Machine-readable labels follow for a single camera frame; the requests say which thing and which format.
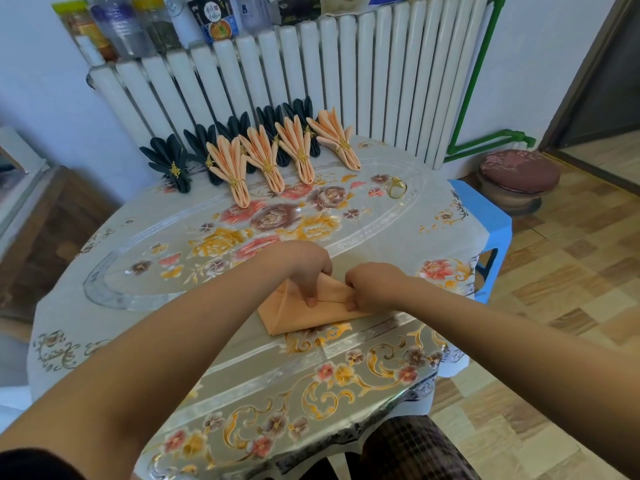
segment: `white radiator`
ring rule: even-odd
[[[412,0],[258,37],[94,68],[94,85],[139,146],[214,117],[311,97],[344,127],[440,168],[487,0]]]

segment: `blue plastic stool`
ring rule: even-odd
[[[450,180],[450,183],[458,192],[462,204],[489,231],[483,252],[491,251],[491,256],[485,266],[480,263],[476,265],[476,271],[484,278],[484,286],[476,291],[476,301],[487,303],[511,243],[511,218],[461,180]]]

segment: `black sleeve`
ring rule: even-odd
[[[66,461],[46,450],[24,448],[0,452],[2,480],[85,480]]]

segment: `table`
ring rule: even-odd
[[[160,185],[124,205],[38,306],[28,357],[34,396],[151,311],[276,241],[323,245],[339,280],[360,262],[386,260],[472,296],[488,233],[451,184],[397,148],[361,137],[352,144],[358,173],[323,148],[313,185],[300,183],[293,165],[281,169],[279,196],[259,172],[248,175],[247,209],[203,173],[189,194]],[[390,177],[407,183],[404,197],[389,197]],[[440,362],[460,355],[406,314],[278,337],[253,314],[148,444],[136,473],[297,478],[316,458],[354,448],[391,411],[429,399]]]

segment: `plaid pants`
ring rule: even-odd
[[[377,480],[481,480],[427,416],[385,421],[364,443],[360,460]]]

